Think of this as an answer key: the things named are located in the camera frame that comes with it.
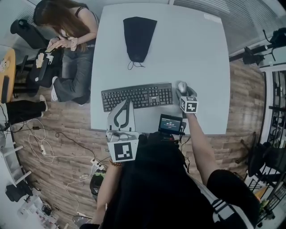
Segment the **wooden floor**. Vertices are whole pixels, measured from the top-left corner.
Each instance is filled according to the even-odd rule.
[[[245,66],[240,61],[231,63],[230,71],[231,98],[227,133],[208,136],[208,139],[215,150],[215,157],[221,168],[238,172],[243,176],[246,167],[243,163],[238,166],[235,160],[246,153],[240,140],[243,139],[246,144],[250,145],[253,132],[260,133],[264,108],[264,78],[257,67]],[[41,89],[38,95],[40,93],[50,101],[50,90]],[[27,96],[22,96],[19,99],[31,100]],[[90,130],[89,104],[80,107],[73,102],[48,102],[48,105],[49,110],[40,119],[46,129],[62,131],[68,137],[92,149],[98,159],[109,156],[106,152],[105,133]],[[31,121],[28,125],[29,127],[33,125],[41,127],[37,121]],[[48,201],[53,208],[57,207],[62,210],[61,212],[56,210],[60,216],[59,222],[62,228],[66,223],[76,228],[71,221],[71,215],[76,215],[77,202],[68,195],[66,185],[69,182],[79,181],[81,180],[80,176],[90,173],[91,158],[58,157],[53,163],[45,163],[42,160],[51,162],[51,159],[40,154],[37,143],[31,136],[30,142],[33,149],[42,159],[39,160],[29,145],[29,133],[29,131],[22,131],[14,135],[17,145],[24,146],[19,154],[20,160],[26,170],[32,171],[31,178],[37,181],[35,186],[42,190],[43,200]],[[37,130],[35,134],[39,138],[44,137],[43,130]],[[55,155],[92,156],[90,151],[82,149],[62,135],[56,138],[54,131],[46,131],[46,140],[51,144]],[[47,153],[50,153],[48,144],[45,142],[43,144]],[[184,154],[190,159],[191,173],[194,177],[199,178],[191,141],[186,144]],[[92,198],[89,181],[71,184],[69,191],[80,203],[78,211],[92,217],[96,209],[96,202]]]

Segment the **small table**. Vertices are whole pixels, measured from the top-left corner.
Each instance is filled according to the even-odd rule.
[[[129,17],[157,21],[148,55],[142,63],[145,68],[127,68],[130,59],[123,20]],[[126,3],[104,7],[93,58],[92,129],[106,130],[109,113],[103,111],[102,90],[171,82],[173,105],[134,110],[137,132],[158,131],[160,114],[182,116],[175,94],[180,81],[185,81],[198,94],[197,118],[204,133],[225,134],[230,69],[227,42],[219,17],[167,4]],[[185,133],[189,134],[188,125]]]
[[[4,57],[4,60],[9,61],[9,66],[4,69],[4,72],[0,72],[0,101],[2,101],[2,87],[4,76],[9,77],[9,85],[7,91],[7,101],[10,102],[13,95],[15,74],[16,74],[16,54],[14,49],[9,49]]]

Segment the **seated person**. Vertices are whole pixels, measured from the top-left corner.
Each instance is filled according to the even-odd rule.
[[[248,218],[249,228],[254,228],[259,201],[237,176],[220,169],[196,116],[186,116],[202,183],[217,198],[240,207]],[[214,209],[186,173],[185,157],[178,145],[161,141],[158,136],[154,133],[148,139],[139,137],[136,160],[122,164],[110,161],[99,189],[95,216],[80,229],[245,229],[241,218],[233,220],[235,214],[228,219],[228,226],[225,222],[214,222]]]
[[[7,119],[8,123],[11,125],[42,117],[44,111],[48,110],[48,105],[43,95],[40,95],[40,102],[19,100],[2,104],[2,109],[3,106],[6,106],[7,108]]]
[[[86,4],[72,0],[42,0],[34,11],[34,23],[50,26],[59,35],[48,47],[64,47],[62,78],[53,78],[53,101],[85,104],[90,96],[93,53],[98,24]]]

